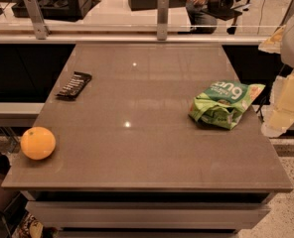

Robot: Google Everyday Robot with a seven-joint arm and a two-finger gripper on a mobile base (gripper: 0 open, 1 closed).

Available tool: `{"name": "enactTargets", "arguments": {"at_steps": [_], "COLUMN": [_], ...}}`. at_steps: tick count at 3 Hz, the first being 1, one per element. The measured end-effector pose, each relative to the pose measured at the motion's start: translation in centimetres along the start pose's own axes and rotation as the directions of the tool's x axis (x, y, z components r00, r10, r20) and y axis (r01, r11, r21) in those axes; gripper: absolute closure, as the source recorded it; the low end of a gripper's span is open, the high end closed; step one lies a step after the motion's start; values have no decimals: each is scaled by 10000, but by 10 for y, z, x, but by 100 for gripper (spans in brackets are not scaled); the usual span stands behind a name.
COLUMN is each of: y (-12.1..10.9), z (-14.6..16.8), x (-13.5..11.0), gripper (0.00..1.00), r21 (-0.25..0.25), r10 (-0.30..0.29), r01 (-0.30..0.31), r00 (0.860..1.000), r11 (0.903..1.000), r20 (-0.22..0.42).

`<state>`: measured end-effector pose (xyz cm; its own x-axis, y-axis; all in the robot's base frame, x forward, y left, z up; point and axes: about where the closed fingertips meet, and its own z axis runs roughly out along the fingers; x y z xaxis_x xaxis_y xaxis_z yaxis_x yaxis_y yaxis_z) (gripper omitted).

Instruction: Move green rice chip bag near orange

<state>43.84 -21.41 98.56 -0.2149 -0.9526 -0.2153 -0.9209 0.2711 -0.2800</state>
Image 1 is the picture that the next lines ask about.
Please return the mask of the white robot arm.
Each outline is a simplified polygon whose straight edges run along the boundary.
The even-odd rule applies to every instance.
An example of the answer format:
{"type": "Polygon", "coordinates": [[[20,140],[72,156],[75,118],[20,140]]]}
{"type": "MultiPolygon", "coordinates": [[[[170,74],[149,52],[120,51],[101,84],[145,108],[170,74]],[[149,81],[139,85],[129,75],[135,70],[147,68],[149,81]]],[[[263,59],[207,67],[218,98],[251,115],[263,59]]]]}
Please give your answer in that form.
{"type": "Polygon", "coordinates": [[[258,48],[266,53],[280,54],[281,61],[293,68],[286,77],[275,78],[270,95],[270,110],[261,126],[264,136],[276,138],[294,124],[294,14],[258,48]]]}

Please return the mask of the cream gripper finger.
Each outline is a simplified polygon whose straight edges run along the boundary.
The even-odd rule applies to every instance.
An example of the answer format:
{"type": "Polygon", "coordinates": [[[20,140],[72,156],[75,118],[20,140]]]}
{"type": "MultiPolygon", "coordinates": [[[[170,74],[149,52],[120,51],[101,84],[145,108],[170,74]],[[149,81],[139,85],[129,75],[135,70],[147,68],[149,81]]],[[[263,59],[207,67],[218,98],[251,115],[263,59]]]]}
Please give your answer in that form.
{"type": "Polygon", "coordinates": [[[281,26],[269,38],[263,41],[258,46],[258,49],[262,52],[269,53],[269,54],[279,54],[281,50],[281,42],[282,42],[284,30],[285,30],[285,26],[281,26]]]}
{"type": "Polygon", "coordinates": [[[276,138],[294,123],[294,70],[286,77],[277,76],[271,90],[271,107],[266,113],[261,132],[276,138]]]}

